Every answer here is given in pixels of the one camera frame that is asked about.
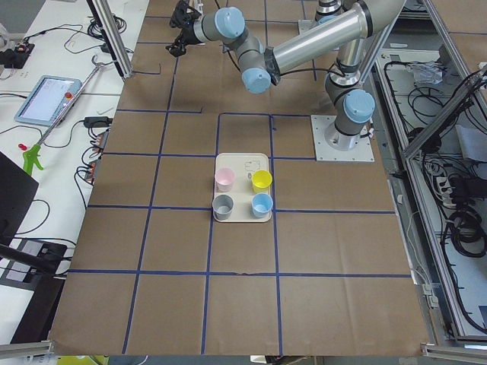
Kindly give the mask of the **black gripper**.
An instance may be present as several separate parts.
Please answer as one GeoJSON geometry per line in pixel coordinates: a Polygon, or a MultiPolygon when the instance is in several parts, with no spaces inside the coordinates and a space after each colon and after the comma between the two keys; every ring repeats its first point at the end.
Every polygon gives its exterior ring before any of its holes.
{"type": "Polygon", "coordinates": [[[192,7],[189,1],[177,2],[170,19],[170,27],[180,29],[180,34],[169,46],[166,46],[166,50],[172,56],[183,56],[186,54],[187,46],[201,43],[194,31],[195,22],[201,16],[202,14],[192,7]]]}

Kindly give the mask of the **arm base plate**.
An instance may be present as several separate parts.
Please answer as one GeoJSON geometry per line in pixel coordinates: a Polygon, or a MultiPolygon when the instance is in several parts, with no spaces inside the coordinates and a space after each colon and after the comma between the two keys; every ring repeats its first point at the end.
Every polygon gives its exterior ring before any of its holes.
{"type": "Polygon", "coordinates": [[[315,157],[318,162],[373,163],[371,138],[364,126],[356,136],[338,132],[335,116],[311,115],[315,157]]]}
{"type": "Polygon", "coordinates": [[[305,33],[310,29],[312,29],[313,27],[315,27],[316,25],[317,22],[315,20],[300,19],[298,20],[298,33],[299,34],[305,33]]]}

